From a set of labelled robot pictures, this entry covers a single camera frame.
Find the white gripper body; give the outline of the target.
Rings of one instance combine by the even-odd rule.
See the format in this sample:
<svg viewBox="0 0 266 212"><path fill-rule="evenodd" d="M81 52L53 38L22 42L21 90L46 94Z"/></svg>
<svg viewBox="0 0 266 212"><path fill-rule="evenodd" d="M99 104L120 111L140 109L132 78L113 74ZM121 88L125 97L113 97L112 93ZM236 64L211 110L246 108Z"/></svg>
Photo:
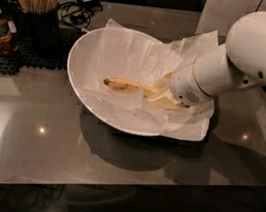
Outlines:
<svg viewBox="0 0 266 212"><path fill-rule="evenodd" d="M212 100L197 85L193 71L193 62L182 62L172 72L169 86L172 94L185 105L195 106Z"/></svg>

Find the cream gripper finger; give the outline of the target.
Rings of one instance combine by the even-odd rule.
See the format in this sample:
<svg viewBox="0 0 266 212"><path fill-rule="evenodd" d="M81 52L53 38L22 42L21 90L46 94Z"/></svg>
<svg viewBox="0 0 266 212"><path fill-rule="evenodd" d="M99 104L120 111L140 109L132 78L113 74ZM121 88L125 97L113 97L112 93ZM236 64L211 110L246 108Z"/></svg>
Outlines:
<svg viewBox="0 0 266 212"><path fill-rule="evenodd" d="M172 96L168 96L167 94L153 95L151 97L148 97L147 100L149 103L151 103L151 105L154 105L155 107L158 107L160 109L174 110L178 107L175 102L176 100Z"/></svg>
<svg viewBox="0 0 266 212"><path fill-rule="evenodd" d="M164 74L159 79L157 79L157 81L155 82L155 86L156 87L163 87L163 86L169 84L171 76L172 76L172 73L168 71L166 74Z"/></svg>

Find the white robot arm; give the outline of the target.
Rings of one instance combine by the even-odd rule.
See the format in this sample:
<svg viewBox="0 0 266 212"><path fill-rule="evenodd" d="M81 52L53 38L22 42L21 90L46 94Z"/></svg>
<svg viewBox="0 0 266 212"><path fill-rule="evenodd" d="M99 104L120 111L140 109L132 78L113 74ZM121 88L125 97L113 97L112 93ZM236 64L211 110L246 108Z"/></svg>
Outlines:
<svg viewBox="0 0 266 212"><path fill-rule="evenodd" d="M185 59L159 92L148 100L175 109L211 101L220 93L266 86L266 12L243 16L225 43L209 53Z"/></svg>

